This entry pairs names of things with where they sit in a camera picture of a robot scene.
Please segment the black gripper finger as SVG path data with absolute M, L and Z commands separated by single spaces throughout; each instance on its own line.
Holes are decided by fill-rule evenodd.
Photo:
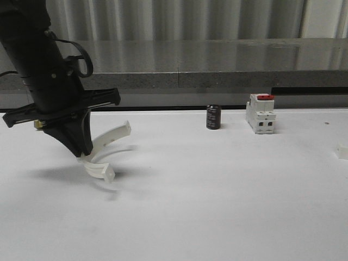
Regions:
M 74 114 L 47 121 L 43 131 L 60 141 L 75 157 L 89 155 L 93 149 L 90 133 L 90 112 Z

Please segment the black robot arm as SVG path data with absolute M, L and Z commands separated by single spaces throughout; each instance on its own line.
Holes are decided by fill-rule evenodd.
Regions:
M 92 108 L 118 105 L 121 98 L 116 88 L 83 88 L 80 80 L 94 70 L 90 56 L 78 45 L 79 55 L 63 57 L 50 26 L 45 1 L 1 1 L 1 44 L 33 99 L 3 120 L 8 127 L 38 121 L 76 157 L 89 155 Z

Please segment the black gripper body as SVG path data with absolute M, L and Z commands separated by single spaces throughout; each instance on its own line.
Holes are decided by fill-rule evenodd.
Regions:
M 81 97 L 72 104 L 60 105 L 57 108 L 44 111 L 37 104 L 31 103 L 23 107 L 11 109 L 5 113 L 3 120 L 8 127 L 33 121 L 33 120 L 54 120 L 69 117 L 82 109 L 92 109 L 103 105 L 120 104 L 121 97 L 117 88 L 102 90 L 85 90 Z

